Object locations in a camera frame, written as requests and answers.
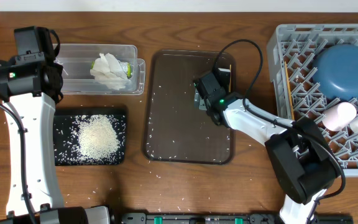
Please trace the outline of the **wooden chopstick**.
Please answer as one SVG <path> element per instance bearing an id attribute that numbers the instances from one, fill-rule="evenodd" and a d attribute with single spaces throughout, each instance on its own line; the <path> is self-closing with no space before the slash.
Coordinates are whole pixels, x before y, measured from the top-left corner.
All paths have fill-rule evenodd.
<path id="1" fill-rule="evenodd" d="M 228 85 L 228 90 L 229 90 L 229 93 L 231 93 L 231 87 L 232 87 L 232 65 L 230 64 L 229 66 L 229 85 Z"/>
<path id="2" fill-rule="evenodd" d="M 295 120 L 295 115 L 294 115 L 294 110 L 293 110 L 293 100 L 292 100 L 292 96 L 291 96 L 290 82 L 289 82 L 289 76 L 288 76 L 288 66 L 287 66 L 286 61 L 284 61 L 284 68 L 285 68 L 285 78 L 286 78 L 287 90 L 288 90 L 288 100 L 289 100 L 289 104 L 290 104 L 290 114 L 291 114 L 292 120 Z"/>

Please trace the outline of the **brown serving tray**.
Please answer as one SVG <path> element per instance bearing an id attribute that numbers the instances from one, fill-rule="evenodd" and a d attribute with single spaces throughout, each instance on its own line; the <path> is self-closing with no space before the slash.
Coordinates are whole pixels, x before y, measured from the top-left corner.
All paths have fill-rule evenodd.
<path id="1" fill-rule="evenodd" d="M 213 67 L 215 52 L 161 50 L 152 60 L 143 152 L 154 161 L 223 165 L 234 132 L 206 114 L 193 81 Z"/>

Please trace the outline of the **white paper napkin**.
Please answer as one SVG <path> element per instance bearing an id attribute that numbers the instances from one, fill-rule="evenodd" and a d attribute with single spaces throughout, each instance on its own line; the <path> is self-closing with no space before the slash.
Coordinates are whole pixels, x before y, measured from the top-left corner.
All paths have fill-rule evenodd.
<path id="1" fill-rule="evenodd" d="M 126 87 L 132 75 L 131 65 L 118 60 L 114 55 L 100 54 L 91 65 L 90 74 L 101 84 L 112 90 L 122 90 Z"/>

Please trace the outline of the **white green wrapper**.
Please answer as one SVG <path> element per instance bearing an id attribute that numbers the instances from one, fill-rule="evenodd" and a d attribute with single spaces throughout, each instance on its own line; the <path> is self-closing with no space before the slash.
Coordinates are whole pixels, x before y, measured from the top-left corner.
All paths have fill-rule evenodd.
<path id="1" fill-rule="evenodd" d="M 90 74 L 95 80 L 127 80 L 132 75 L 131 65 L 127 62 L 95 61 Z"/>

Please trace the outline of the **pink white cup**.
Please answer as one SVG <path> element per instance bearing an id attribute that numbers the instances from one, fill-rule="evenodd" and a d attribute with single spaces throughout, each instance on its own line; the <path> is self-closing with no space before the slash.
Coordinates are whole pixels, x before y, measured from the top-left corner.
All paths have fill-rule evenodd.
<path id="1" fill-rule="evenodd" d="M 348 102 L 339 103 L 323 112 L 323 125 L 330 131 L 345 128 L 357 114 L 356 107 Z"/>

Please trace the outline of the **dark blue plate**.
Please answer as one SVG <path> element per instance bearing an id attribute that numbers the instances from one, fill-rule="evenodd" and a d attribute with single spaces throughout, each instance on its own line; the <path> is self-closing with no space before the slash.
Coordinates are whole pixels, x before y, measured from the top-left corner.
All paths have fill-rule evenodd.
<path id="1" fill-rule="evenodd" d="M 335 45 L 316 56 L 313 60 L 316 72 L 313 82 L 328 99 L 339 98 L 349 101 L 358 99 L 358 47 Z"/>

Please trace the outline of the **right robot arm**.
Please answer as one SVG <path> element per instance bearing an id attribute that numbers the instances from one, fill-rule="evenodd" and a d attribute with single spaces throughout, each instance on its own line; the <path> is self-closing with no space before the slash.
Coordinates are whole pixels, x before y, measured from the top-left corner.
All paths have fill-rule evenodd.
<path id="1" fill-rule="evenodd" d="M 227 69 L 194 80 L 207 115 L 217 125 L 240 131 L 265 146 L 285 201 L 284 223 L 313 223 L 320 201 L 344 190 L 346 179 L 318 125 L 309 118 L 280 118 L 229 90 Z"/>

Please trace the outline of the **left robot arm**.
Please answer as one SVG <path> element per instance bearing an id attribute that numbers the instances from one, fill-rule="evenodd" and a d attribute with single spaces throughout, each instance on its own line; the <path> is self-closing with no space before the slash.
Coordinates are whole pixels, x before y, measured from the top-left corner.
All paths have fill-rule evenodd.
<path id="1" fill-rule="evenodd" d="M 108 207 L 66 207 L 53 153 L 55 106 L 63 99 L 54 30 L 15 29 L 17 55 L 0 60 L 0 109 L 9 129 L 11 183 L 2 223 L 110 223 Z"/>

